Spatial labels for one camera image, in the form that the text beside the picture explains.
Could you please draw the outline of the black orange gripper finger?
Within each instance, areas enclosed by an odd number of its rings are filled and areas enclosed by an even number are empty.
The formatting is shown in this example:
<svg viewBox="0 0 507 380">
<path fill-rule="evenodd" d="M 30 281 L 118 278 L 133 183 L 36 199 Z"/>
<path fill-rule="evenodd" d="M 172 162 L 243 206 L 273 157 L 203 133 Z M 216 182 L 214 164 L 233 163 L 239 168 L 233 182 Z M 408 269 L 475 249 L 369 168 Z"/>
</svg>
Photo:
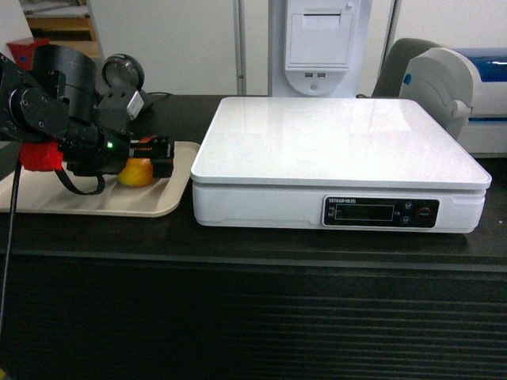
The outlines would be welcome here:
<svg viewBox="0 0 507 380">
<path fill-rule="evenodd" d="M 146 160 L 151 164 L 154 178 L 170 178 L 173 175 L 175 146 L 169 136 L 148 136 L 132 140 L 129 147 L 129 163 Z"/>
</svg>

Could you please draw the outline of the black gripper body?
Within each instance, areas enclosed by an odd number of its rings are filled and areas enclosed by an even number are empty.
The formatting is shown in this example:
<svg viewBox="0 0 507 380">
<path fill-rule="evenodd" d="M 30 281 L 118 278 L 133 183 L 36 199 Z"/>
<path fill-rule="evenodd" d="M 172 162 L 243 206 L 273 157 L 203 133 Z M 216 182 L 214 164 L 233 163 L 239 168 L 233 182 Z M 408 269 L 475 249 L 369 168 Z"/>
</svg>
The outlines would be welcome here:
<svg viewBox="0 0 507 380">
<path fill-rule="evenodd" d="M 93 109 L 89 124 L 69 124 L 59 144 L 67 168 L 82 177 L 119 173 L 128 158 L 129 124 L 142 108 L 137 89 L 109 90 Z"/>
</svg>

